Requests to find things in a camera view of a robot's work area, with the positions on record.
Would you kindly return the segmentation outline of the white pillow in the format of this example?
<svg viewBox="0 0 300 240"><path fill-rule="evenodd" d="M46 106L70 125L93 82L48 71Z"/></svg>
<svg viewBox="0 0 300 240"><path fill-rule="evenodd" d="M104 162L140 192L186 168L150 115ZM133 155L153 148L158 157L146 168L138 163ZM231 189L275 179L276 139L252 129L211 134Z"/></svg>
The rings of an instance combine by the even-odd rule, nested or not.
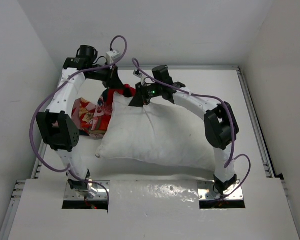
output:
<svg viewBox="0 0 300 240"><path fill-rule="evenodd" d="M95 152L97 158L215 171L214 150L198 116L182 107L157 103L133 107L131 100L114 95L111 119Z"/></svg>

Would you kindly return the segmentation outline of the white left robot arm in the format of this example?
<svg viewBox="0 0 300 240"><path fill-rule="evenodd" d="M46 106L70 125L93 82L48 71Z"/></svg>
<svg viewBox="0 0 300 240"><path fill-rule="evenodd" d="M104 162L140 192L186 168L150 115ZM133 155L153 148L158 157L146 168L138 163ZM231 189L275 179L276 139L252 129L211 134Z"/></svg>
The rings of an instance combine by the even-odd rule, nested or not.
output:
<svg viewBox="0 0 300 240"><path fill-rule="evenodd" d="M107 94L117 92L126 97L133 95L132 90L119 78L116 63L122 54L110 49L105 65L98 65L97 58L97 50L89 45L81 45L75 57L67 58L58 88L48 97L50 104L44 111L37 109L30 124L38 125L43 142L60 157L70 188L89 197L95 195L98 183L91 180L90 171L77 147L80 130L72 114L79 90L86 80L96 80L102 82Z"/></svg>

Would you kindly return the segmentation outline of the red patterned pillowcase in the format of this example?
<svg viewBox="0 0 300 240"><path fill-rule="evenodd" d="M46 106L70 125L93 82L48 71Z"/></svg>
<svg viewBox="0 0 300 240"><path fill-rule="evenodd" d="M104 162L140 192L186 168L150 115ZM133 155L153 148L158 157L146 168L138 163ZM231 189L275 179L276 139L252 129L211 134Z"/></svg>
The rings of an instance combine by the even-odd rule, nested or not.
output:
<svg viewBox="0 0 300 240"><path fill-rule="evenodd" d="M113 112L114 94L126 98L134 97L136 89L125 84L122 89L107 89L99 97L97 103L84 98L75 100L71 118L79 129L81 136L102 139L108 130Z"/></svg>

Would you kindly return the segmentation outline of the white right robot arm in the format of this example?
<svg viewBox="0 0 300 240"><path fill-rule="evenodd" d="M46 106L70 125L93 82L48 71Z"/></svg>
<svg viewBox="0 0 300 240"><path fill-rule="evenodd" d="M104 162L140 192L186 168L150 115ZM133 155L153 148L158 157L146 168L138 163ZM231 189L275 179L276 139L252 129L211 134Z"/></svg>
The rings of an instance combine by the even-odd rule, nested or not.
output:
<svg viewBox="0 0 300 240"><path fill-rule="evenodd" d="M133 75L140 82L135 86L136 94L130 106L144 107L150 104L151 99L162 97L203 120L206 140L214 150L214 189L224 195L237 181L232 161L239 126L231 105L215 96L192 93L185 84L174 82L166 65L154 67L152 75L138 67Z"/></svg>

